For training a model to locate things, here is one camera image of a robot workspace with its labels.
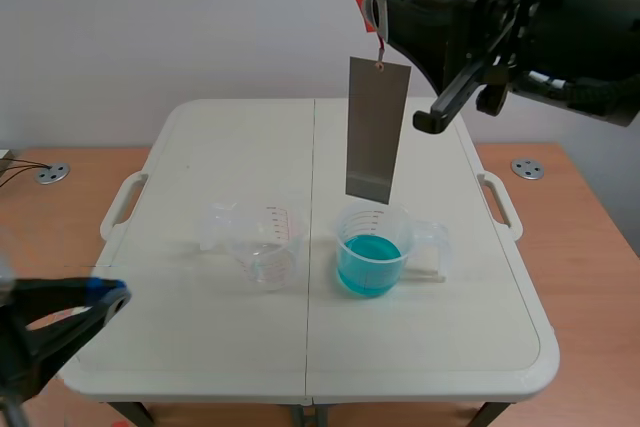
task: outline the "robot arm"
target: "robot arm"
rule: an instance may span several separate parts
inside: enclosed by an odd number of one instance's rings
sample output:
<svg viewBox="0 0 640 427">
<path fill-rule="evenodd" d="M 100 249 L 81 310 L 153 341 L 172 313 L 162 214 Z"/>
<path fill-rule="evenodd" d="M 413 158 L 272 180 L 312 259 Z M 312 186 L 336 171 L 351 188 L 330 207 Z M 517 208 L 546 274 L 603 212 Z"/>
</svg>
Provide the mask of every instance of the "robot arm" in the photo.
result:
<svg viewBox="0 0 640 427">
<path fill-rule="evenodd" d="M 619 125 L 640 110 L 640 0 L 364 0 L 368 22 L 438 94 L 414 126 L 442 132 L 471 94 L 507 91 Z"/>
</svg>

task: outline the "table leg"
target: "table leg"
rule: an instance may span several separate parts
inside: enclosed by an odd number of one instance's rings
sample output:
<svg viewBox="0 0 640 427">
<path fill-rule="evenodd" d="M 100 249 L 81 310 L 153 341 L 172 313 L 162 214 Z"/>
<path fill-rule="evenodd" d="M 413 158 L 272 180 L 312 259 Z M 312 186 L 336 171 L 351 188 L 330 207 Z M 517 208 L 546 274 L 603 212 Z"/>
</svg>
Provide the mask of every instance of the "table leg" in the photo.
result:
<svg viewBox="0 0 640 427">
<path fill-rule="evenodd" d="M 305 427 L 307 425 L 307 418 L 304 415 L 304 407 L 301 405 L 287 405 L 289 412 L 291 413 L 291 420 L 293 420 L 293 427 Z"/>
<path fill-rule="evenodd" d="M 141 402 L 109 402 L 129 422 L 136 427 L 153 427 L 153 418 Z"/>
<path fill-rule="evenodd" d="M 329 407 L 330 405 L 316 405 L 316 427 L 329 427 Z"/>
<path fill-rule="evenodd" d="M 467 427 L 487 427 L 510 405 L 508 402 L 485 402 Z"/>
</svg>

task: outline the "empty measuring cup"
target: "empty measuring cup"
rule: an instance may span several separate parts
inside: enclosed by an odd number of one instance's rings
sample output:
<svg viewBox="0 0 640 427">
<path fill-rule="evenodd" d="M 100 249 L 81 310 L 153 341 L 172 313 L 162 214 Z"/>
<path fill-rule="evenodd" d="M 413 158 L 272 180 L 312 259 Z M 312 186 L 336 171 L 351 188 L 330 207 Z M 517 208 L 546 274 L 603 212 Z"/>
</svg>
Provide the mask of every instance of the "empty measuring cup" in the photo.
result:
<svg viewBox="0 0 640 427">
<path fill-rule="evenodd" d="M 291 206 L 212 204 L 200 229 L 201 250 L 223 242 L 246 277 L 264 289 L 282 288 L 295 277 L 305 228 Z"/>
<path fill-rule="evenodd" d="M 399 206 L 351 204 L 338 218 L 336 236 L 340 279 L 350 290 L 367 297 L 391 289 L 407 260 L 420 251 L 426 253 L 429 247 L 438 250 L 438 258 L 421 257 L 419 268 L 425 279 L 443 281 L 451 264 L 447 229 L 415 221 Z"/>
</svg>

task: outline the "cable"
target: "cable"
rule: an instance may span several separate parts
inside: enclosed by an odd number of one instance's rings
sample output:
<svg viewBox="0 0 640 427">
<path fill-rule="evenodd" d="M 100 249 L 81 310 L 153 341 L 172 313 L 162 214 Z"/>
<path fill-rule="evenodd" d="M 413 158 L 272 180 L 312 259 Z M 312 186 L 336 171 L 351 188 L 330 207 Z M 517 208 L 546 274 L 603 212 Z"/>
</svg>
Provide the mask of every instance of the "cable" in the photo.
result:
<svg viewBox="0 0 640 427">
<path fill-rule="evenodd" d="M 50 167 L 41 167 L 39 165 L 30 165 L 29 167 L 37 167 L 37 168 L 43 168 L 43 169 L 50 169 Z M 7 170 L 15 170 L 15 169 L 26 169 L 27 166 L 25 165 L 15 165 L 13 167 L 7 167 L 5 169 L 0 169 L 0 174 L 2 174 L 3 172 L 6 172 Z"/>
<path fill-rule="evenodd" d="M 32 165 L 39 165 L 40 167 L 45 167 L 47 169 L 50 169 L 51 166 L 47 165 L 47 164 L 43 164 L 42 162 L 34 162 L 33 160 L 22 160 L 22 159 L 7 159 L 9 162 L 22 162 L 24 164 L 32 164 Z"/>
<path fill-rule="evenodd" d="M 15 174 L 13 174 L 11 177 L 9 177 L 7 180 L 5 180 L 4 182 L 2 182 L 0 184 L 0 187 L 3 187 L 4 184 L 6 184 L 7 182 L 9 182 L 11 179 L 13 179 L 14 177 L 17 177 L 18 175 L 20 175 L 22 172 L 25 172 L 27 170 L 31 170 L 31 169 L 40 169 L 41 167 L 39 165 L 30 165 L 29 167 L 25 167 L 22 170 L 19 170 L 18 172 L 16 172 Z"/>
</svg>

